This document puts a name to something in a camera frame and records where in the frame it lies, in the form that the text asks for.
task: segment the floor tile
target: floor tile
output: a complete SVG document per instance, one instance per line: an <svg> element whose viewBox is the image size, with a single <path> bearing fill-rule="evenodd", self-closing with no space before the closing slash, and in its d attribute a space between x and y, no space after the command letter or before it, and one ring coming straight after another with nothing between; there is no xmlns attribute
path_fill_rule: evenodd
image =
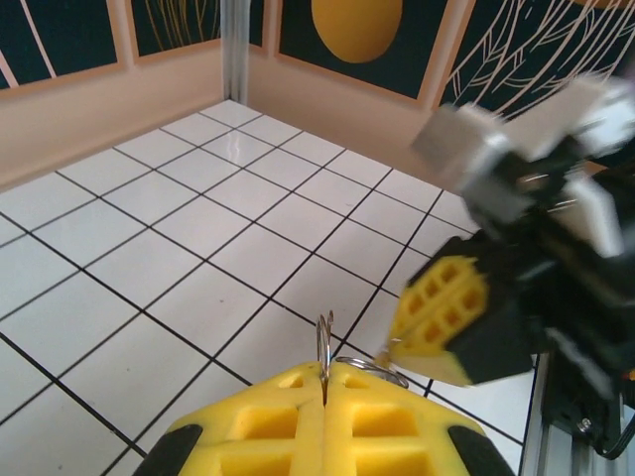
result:
<svg viewBox="0 0 635 476"><path fill-rule="evenodd" d="M188 389L153 424L139 440L139 446L150 451L172 423L183 415L231 397L247 386L215 364L207 367Z"/></svg>
<svg viewBox="0 0 635 476"><path fill-rule="evenodd" d="M197 146L211 141L230 130L224 124L220 124L201 114L184 117L172 124L163 126L162 129Z"/></svg>
<svg viewBox="0 0 635 476"><path fill-rule="evenodd" d="M24 234L24 232L9 220L0 216L0 246L16 239Z"/></svg>
<svg viewBox="0 0 635 476"><path fill-rule="evenodd" d="M379 285L402 248L402 245L346 220L317 253Z"/></svg>
<svg viewBox="0 0 635 476"><path fill-rule="evenodd" d="M271 151L273 146L240 131L231 131L229 134L220 136L209 144L205 144L203 148L232 164L247 167L256 159Z"/></svg>
<svg viewBox="0 0 635 476"><path fill-rule="evenodd" d="M203 192L239 169L206 151L196 149L161 167L160 170L180 183Z"/></svg>
<svg viewBox="0 0 635 476"><path fill-rule="evenodd" d="M0 248L0 318L77 271L25 236Z"/></svg>
<svg viewBox="0 0 635 476"><path fill-rule="evenodd" d="M342 219L326 208L291 194L258 222L314 250Z"/></svg>
<svg viewBox="0 0 635 476"><path fill-rule="evenodd" d="M293 189L308 179L318 167L281 150L254 162L248 170L284 188Z"/></svg>
<svg viewBox="0 0 635 476"><path fill-rule="evenodd" d="M148 230L89 266L88 271L145 306L199 262L193 254Z"/></svg>
<svg viewBox="0 0 635 476"><path fill-rule="evenodd" d="M275 300L311 321L332 310L333 332L343 337L374 291L368 283L311 256L275 295Z"/></svg>
<svg viewBox="0 0 635 476"><path fill-rule="evenodd" d="M424 218L424 213L388 196L372 192L350 218L406 244Z"/></svg>
<svg viewBox="0 0 635 476"><path fill-rule="evenodd" d="M441 193L440 188L399 171L392 171L377 190L424 211L430 210Z"/></svg>
<svg viewBox="0 0 635 476"><path fill-rule="evenodd" d="M104 199L150 225L195 196L193 191L152 172L108 193Z"/></svg>
<svg viewBox="0 0 635 476"><path fill-rule="evenodd" d="M85 186L97 195L103 195L148 170L146 166L120 152L108 149L61 169L60 174Z"/></svg>
<svg viewBox="0 0 635 476"><path fill-rule="evenodd" d="M393 271L388 275L383 286L384 290L397 296L400 295L406 287L406 283L428 263L428 260L429 258L421 253L407 248L395 268L393 268Z"/></svg>
<svg viewBox="0 0 635 476"><path fill-rule="evenodd" d="M279 146L300 132L300 129L268 116L259 117L240 129L274 146Z"/></svg>
<svg viewBox="0 0 635 476"><path fill-rule="evenodd" d="M200 197L161 220L154 229L207 258L249 223L240 215Z"/></svg>
<svg viewBox="0 0 635 476"><path fill-rule="evenodd" d="M432 391L522 441L534 384L534 371L474 387L435 381Z"/></svg>
<svg viewBox="0 0 635 476"><path fill-rule="evenodd" d="M0 211L32 230L92 199L74 183L48 174L0 194Z"/></svg>
<svg viewBox="0 0 635 476"><path fill-rule="evenodd" d="M256 219L288 192L249 172L239 172L205 195L241 215Z"/></svg>
<svg viewBox="0 0 635 476"><path fill-rule="evenodd" d="M121 439L53 386L0 426L0 474L98 475L124 449Z"/></svg>
<svg viewBox="0 0 635 476"><path fill-rule="evenodd" d="M363 183L366 186L375 186L390 171L388 166L355 154L352 151L344 152L329 164L327 169Z"/></svg>
<svg viewBox="0 0 635 476"><path fill-rule="evenodd" d="M231 127L242 126L245 122L261 115L258 111L229 100L203 109L200 113Z"/></svg>
<svg viewBox="0 0 635 476"><path fill-rule="evenodd" d="M346 215L369 191L370 189L348 178L322 170L298 188L297 194Z"/></svg>
<svg viewBox="0 0 635 476"><path fill-rule="evenodd" d="M347 341L370 355L377 355L386 343L398 303L396 297L379 291Z"/></svg>
<svg viewBox="0 0 635 476"><path fill-rule="evenodd" d="M337 340L332 339L333 347ZM316 328L268 303L218 360L252 383L317 359Z"/></svg>
<svg viewBox="0 0 635 476"><path fill-rule="evenodd" d="M457 412L460 415L469 417L461 410L444 402L443 400L435 397L434 395L430 395L428 399L431 402L435 402L436 404L442 405L452 410L453 412ZM507 461L507 464L509 464L509 466L513 469L514 473L518 474L518 470L520 467L520 458L523 453L523 447L520 444L518 444L516 441L513 441L506 436L503 436L498 431L491 429L490 427L486 425L482 425L481 427L485 431L485 434L487 435L487 437L492 440L492 443L494 443L494 445L496 446L496 449L498 449L498 452L503 456L503 458L505 458L505 461Z"/></svg>
<svg viewBox="0 0 635 476"><path fill-rule="evenodd" d="M62 381L134 438L205 361L176 336L140 315Z"/></svg>
<svg viewBox="0 0 635 476"><path fill-rule="evenodd" d="M410 246L428 256L433 256L453 236L469 238L470 234L433 216L428 216Z"/></svg>
<svg viewBox="0 0 635 476"><path fill-rule="evenodd" d="M264 301L262 295L204 264L149 311L213 355Z"/></svg>
<svg viewBox="0 0 635 476"><path fill-rule="evenodd" d="M58 375L137 313L77 274L0 322L0 331Z"/></svg>
<svg viewBox="0 0 635 476"><path fill-rule="evenodd" d="M0 420L43 389L50 381L20 354L0 340Z"/></svg>
<svg viewBox="0 0 635 476"><path fill-rule="evenodd" d="M95 200L35 234L78 265L85 266L143 229L141 223L125 213Z"/></svg>
<svg viewBox="0 0 635 476"><path fill-rule="evenodd" d="M139 467L143 458L133 450L128 450L126 455L106 473L106 476L131 476Z"/></svg>
<svg viewBox="0 0 635 476"><path fill-rule="evenodd" d="M270 231L252 225L211 258L216 266L270 294L309 253Z"/></svg>
<svg viewBox="0 0 635 476"><path fill-rule="evenodd" d="M431 214L472 233L479 228L470 218L462 198L449 191L444 191Z"/></svg>
<svg viewBox="0 0 635 476"><path fill-rule="evenodd" d="M192 144L182 141L159 129L119 144L117 149L147 166L156 168L193 149Z"/></svg>
<svg viewBox="0 0 635 476"><path fill-rule="evenodd" d="M294 137L291 141L285 143L282 148L319 166L325 166L328 161L344 150L343 147L325 141L308 132L303 132L299 136Z"/></svg>

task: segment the wooden trim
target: wooden trim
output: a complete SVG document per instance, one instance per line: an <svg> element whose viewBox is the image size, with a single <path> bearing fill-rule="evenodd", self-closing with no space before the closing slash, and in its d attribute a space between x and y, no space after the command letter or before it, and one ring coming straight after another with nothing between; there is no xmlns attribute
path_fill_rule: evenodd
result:
<svg viewBox="0 0 635 476"><path fill-rule="evenodd" d="M220 46L220 38L213 40L207 40L202 43L195 43L193 45L187 45L186 47L172 48L164 52L152 53L151 55L145 55L144 57L135 57L135 64L146 65L152 64L157 61L169 60L171 58L178 58L185 55L191 55L196 52L202 52L211 48Z"/></svg>
<svg viewBox="0 0 635 476"><path fill-rule="evenodd" d="M108 17L110 20L112 41L115 47L115 56L117 58L116 62L105 64L103 66L92 67L83 71L63 74L57 77L49 77L47 79L41 79L39 81L20 84L18 85L18 87L2 89L0 90L0 99L14 98L22 96L23 94L46 91L51 88L74 84L76 82L86 81L98 76L102 76L104 74L110 74L113 72L125 70L126 66L123 62L123 42L121 37L121 30L119 28L119 22L117 22L117 15L115 11L116 7L114 6L115 2L116 0L107 0L106 6L108 8Z"/></svg>
<svg viewBox="0 0 635 476"><path fill-rule="evenodd" d="M270 28L269 28L269 16L271 15L271 0L264 0L265 7L262 13L262 47L257 45L249 44L249 51L252 53L257 53L259 55L264 55L267 57L269 55L269 37L270 37Z"/></svg>
<svg viewBox="0 0 635 476"><path fill-rule="evenodd" d="M132 0L126 0L126 17L128 19L128 35L132 43L132 62L138 65L152 64L157 61L169 60L183 55L190 55L196 52L220 46L220 38L207 40L202 43L187 45L186 47L172 48L164 52L152 53L151 55L139 56L139 45L137 44L137 31L135 29L135 17L132 13Z"/></svg>
<svg viewBox="0 0 635 476"><path fill-rule="evenodd" d="M91 157L95 154L103 152L107 149L115 147L131 139L135 139L143 134L154 131L162 126L165 126L166 124L170 124L184 117L188 117L192 114L195 114L198 111L201 111L202 109L213 106L222 101L223 99L221 98L221 99L216 99L213 101L205 101L194 107L188 106L187 108L183 110L180 110L178 112L168 114L162 118L153 120L152 122L144 124L141 127L132 127L130 128L128 132L126 132L125 134L121 136L116 137L116 139L114 140L110 138L105 141L102 141L99 144L93 145L87 149L84 149L79 153L74 153L71 156L68 156L63 161L52 161L43 167L40 167L37 169L31 169L25 173L22 173L16 178L10 178L7 181L0 180L0 193L10 188L13 188L14 186L21 185L23 183L26 183L33 179L37 179L51 172L58 171L59 169L63 169L64 167L74 164L77 161Z"/></svg>
<svg viewBox="0 0 635 476"><path fill-rule="evenodd" d="M475 1L476 0L468 0L469 5L467 9L470 12ZM357 79L355 77L351 77L346 74L336 72L331 69L327 69L325 67L318 66L316 64L312 64L310 62L306 62L301 59L289 57L287 55L280 53L280 43L282 41L282 38L281 38L282 37L282 14L283 14L284 2L285 0L278 0L278 12L277 12L277 20L276 20L276 46L274 50L274 58L276 60L279 60L280 62L286 62L289 64L295 64L304 68L312 69L318 74L325 75L327 77L336 79L338 81L346 82L351 85L361 86L369 91L379 93L388 97L392 97L393 99L396 99L406 105L421 106L425 102L425 99L428 96L426 91L428 90L429 83L431 82L431 76L433 74L432 69L434 68L435 64L441 60L439 58L442 52L441 42L443 40L444 34L446 34L446 30L449 28L449 25L451 24L451 14L456 8L453 0L448 0L447 5L445 6L442 21L441 21L439 30L437 31L437 35L435 36L433 50L428 60L428 65L426 66L426 70L424 71L424 76L422 77L421 86L419 88L419 92L416 98L406 96L399 92L391 91L390 89L386 89L384 87L371 84L361 79ZM461 30L461 35L460 35L461 38L462 38L463 32L464 32L464 28L462 28ZM454 50L454 46L452 46L452 51L453 51L452 56L455 57L456 51Z"/></svg>
<svg viewBox="0 0 635 476"><path fill-rule="evenodd" d="M449 58L445 63L444 74L442 76L442 82L437 89L435 94L435 99L433 101L433 109L438 108L441 105L441 100L444 95L445 85L447 84L447 79L451 75L452 67L454 66L454 62L456 61L456 55L458 54L458 49L460 48L460 44L463 41L463 37L465 36L465 30L467 30L467 25L469 23L469 19L472 16L472 10L474 9L474 4L476 0L468 0L467 5L463 10L463 15L460 20L460 25L458 26L458 32L454 36L454 42L452 43L452 48L449 52Z"/></svg>

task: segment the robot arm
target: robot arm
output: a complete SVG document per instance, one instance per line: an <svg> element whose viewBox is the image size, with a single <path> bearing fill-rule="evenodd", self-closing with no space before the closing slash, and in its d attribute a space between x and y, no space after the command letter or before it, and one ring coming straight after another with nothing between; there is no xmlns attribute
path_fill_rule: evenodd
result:
<svg viewBox="0 0 635 476"><path fill-rule="evenodd" d="M508 123L472 105L437 111L413 147L482 230L410 280L378 363L469 385L552 351L574 376L559 391L592 396L578 410L603 409L592 437L604 437L635 368L635 180L582 164L634 135L635 95L617 78L581 77Z"/></svg>

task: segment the yellow gripper pad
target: yellow gripper pad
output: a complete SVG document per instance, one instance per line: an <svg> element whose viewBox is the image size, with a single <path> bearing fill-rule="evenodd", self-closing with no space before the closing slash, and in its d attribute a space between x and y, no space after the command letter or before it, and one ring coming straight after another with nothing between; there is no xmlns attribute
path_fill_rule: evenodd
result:
<svg viewBox="0 0 635 476"><path fill-rule="evenodd" d="M184 416L134 476L512 475L478 424L334 363L295 367Z"/></svg>
<svg viewBox="0 0 635 476"><path fill-rule="evenodd" d="M448 241L403 290L376 363L458 386L529 371L516 294L503 279L505 262L490 255L478 242Z"/></svg>

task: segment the wall artwork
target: wall artwork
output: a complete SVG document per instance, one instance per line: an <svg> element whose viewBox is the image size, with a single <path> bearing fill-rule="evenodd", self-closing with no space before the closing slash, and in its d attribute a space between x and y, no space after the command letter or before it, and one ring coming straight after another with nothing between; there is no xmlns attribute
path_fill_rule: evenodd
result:
<svg viewBox="0 0 635 476"><path fill-rule="evenodd" d="M2 0L0 32L0 90L117 63L106 0Z"/></svg>
<svg viewBox="0 0 635 476"><path fill-rule="evenodd" d="M513 119L572 77L627 61L635 0L475 0L440 103Z"/></svg>
<svg viewBox="0 0 635 476"><path fill-rule="evenodd" d="M220 0L130 0L140 59L220 38Z"/></svg>
<svg viewBox="0 0 635 476"><path fill-rule="evenodd" d="M285 0L279 56L417 99L447 0Z"/></svg>

